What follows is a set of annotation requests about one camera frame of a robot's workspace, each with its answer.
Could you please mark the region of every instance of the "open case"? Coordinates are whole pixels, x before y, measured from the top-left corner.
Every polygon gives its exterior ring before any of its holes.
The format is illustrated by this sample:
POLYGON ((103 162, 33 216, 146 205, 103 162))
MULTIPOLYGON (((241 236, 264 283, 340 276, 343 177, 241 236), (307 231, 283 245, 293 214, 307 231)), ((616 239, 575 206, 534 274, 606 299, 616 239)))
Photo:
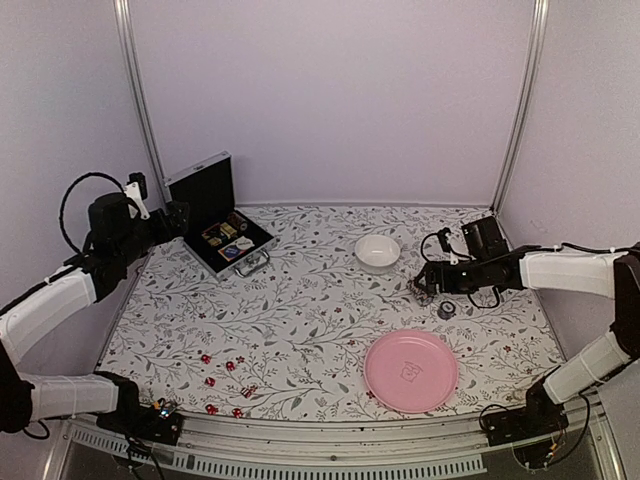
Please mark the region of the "open case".
POLYGON ((222 152, 167 178, 172 200, 190 206, 186 248, 218 280, 266 267, 276 238, 235 209, 231 155, 222 152))

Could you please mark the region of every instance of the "case handle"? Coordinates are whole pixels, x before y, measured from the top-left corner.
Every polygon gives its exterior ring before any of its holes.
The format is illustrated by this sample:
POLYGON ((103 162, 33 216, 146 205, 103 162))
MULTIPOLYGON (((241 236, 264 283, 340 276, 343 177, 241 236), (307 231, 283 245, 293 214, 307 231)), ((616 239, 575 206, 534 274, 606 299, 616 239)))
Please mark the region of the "case handle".
POLYGON ((247 278, 269 265, 269 262, 271 261, 271 257, 269 256, 269 254, 264 250, 260 253, 262 254, 262 258, 264 258, 264 262, 259 263, 259 260, 247 260, 247 263, 249 265, 255 264, 255 266, 247 273, 242 273, 238 267, 235 267, 234 270, 236 272, 236 275, 238 275, 240 278, 247 278))

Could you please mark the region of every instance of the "white bowl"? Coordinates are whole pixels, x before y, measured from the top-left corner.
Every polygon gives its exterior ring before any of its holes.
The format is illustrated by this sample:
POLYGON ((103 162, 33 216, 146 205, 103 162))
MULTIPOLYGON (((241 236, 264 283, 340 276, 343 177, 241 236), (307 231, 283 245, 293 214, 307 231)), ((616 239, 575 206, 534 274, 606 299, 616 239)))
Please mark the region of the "white bowl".
POLYGON ((400 258, 400 246, 384 235, 367 235, 356 242, 356 259, 365 272, 387 273, 400 258))

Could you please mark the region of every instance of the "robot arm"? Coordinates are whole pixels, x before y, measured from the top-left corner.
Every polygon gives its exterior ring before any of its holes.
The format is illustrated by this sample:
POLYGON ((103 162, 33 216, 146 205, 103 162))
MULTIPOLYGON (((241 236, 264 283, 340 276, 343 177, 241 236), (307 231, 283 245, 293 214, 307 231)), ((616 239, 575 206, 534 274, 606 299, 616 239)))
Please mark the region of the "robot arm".
POLYGON ((89 207, 87 248, 0 311, 0 432, 15 433, 31 421, 81 412, 136 410, 137 387, 124 378, 47 377, 16 370, 42 337, 113 292, 131 263, 186 232, 186 204, 172 202, 167 214, 149 213, 143 203, 144 176, 134 174, 130 180, 122 192, 104 195, 89 207))
MULTIPOLYGON (((450 252, 447 239, 450 232, 445 230, 438 232, 438 239, 443 250, 450 252)), ((532 385, 525 407, 492 413, 483 420, 492 445, 565 428, 564 402, 592 385, 606 382, 640 358, 640 244, 597 253, 567 253, 563 247, 537 246, 509 251, 493 217, 464 225, 462 231, 469 259, 460 262, 427 259, 413 280, 416 289, 432 296, 471 295, 488 286, 496 293, 506 289, 550 288, 615 299, 615 319, 608 332, 532 385)))

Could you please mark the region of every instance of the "leaf pattern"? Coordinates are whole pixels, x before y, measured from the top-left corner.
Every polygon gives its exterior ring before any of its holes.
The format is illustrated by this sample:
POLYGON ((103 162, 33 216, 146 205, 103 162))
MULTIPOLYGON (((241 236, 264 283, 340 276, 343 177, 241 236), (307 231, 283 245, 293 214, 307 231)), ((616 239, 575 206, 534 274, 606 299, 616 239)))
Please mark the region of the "leaf pattern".
MULTIPOLYGON (((458 360, 456 393, 427 416, 522 403, 536 377, 561 361, 530 292, 507 291, 498 308, 477 310, 450 295, 422 307, 406 288, 422 267, 427 233, 449 226, 462 241, 460 225, 486 210, 269 206, 244 213, 280 239, 271 265, 248 279, 216 281, 181 240, 151 253, 101 364, 136 381, 146 402, 164 397, 186 411, 256 419, 416 417, 381 406, 362 376, 369 346, 401 328, 438 335, 458 360), (371 233, 402 246, 389 274, 372 276, 355 263, 355 242, 371 233), (445 301, 452 315, 442 315, 445 301)), ((437 242, 426 249, 441 255, 437 242)), ((493 294, 474 299, 489 304, 493 294)))

